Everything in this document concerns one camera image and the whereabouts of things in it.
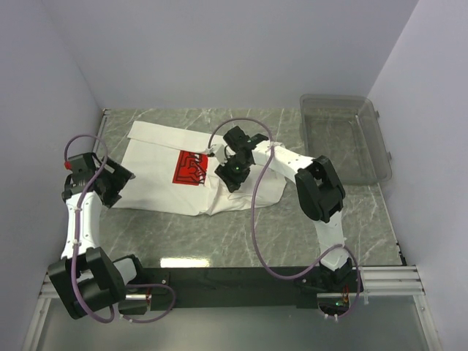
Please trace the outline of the white t-shirt red print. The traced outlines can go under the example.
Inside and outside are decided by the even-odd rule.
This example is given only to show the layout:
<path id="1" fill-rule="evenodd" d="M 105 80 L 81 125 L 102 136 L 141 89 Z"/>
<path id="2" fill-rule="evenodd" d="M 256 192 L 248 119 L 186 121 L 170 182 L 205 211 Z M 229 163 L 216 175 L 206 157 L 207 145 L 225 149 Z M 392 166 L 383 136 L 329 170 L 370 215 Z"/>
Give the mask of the white t-shirt red print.
<path id="1" fill-rule="evenodd" d="M 271 170 L 254 192 L 262 170 L 256 165 L 241 188 L 229 192 L 215 174 L 218 161 L 204 153 L 208 133 L 136 121 L 128 138 L 121 164 L 135 178 L 121 190 L 116 208 L 198 216 L 267 207 L 282 198 L 286 179 Z"/>

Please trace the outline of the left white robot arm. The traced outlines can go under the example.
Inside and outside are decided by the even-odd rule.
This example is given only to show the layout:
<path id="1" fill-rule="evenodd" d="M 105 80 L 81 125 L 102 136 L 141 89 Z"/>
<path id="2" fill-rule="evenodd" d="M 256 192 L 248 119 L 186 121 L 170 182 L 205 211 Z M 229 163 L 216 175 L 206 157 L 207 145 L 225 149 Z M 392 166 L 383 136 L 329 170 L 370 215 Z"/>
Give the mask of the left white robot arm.
<path id="1" fill-rule="evenodd" d="M 112 261 L 99 243 L 102 208 L 120 200 L 119 192 L 135 177 L 133 173 L 94 152 L 68 158 L 65 167 L 71 171 L 61 193 L 68 210 L 67 239 L 60 260 L 49 265 L 48 276 L 69 316 L 77 320 L 87 312 L 76 298 L 73 274 L 93 312 L 124 301 L 126 292 L 141 292 L 146 275 L 136 256 Z"/>

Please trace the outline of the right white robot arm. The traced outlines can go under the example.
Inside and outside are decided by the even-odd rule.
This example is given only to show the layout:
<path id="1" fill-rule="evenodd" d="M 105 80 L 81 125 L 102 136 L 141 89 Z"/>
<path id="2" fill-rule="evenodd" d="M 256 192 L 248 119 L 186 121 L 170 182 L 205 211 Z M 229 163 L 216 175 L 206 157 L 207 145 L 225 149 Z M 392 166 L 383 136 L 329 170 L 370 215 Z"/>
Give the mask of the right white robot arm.
<path id="1" fill-rule="evenodd" d="M 297 154 L 269 136 L 248 136 L 240 127 L 233 127 L 222 144 L 208 143 L 207 155 L 218 161 L 215 174 L 229 192 L 238 191 L 247 180 L 250 168 L 257 165 L 261 173 L 272 170 L 295 184 L 299 205 L 312 220 L 320 248 L 319 258 L 292 280 L 307 281 L 311 271 L 318 274 L 311 285 L 320 292 L 342 292 L 354 273 L 357 260 L 345 245 L 342 210 L 346 197 L 344 187 L 329 158 Z"/>

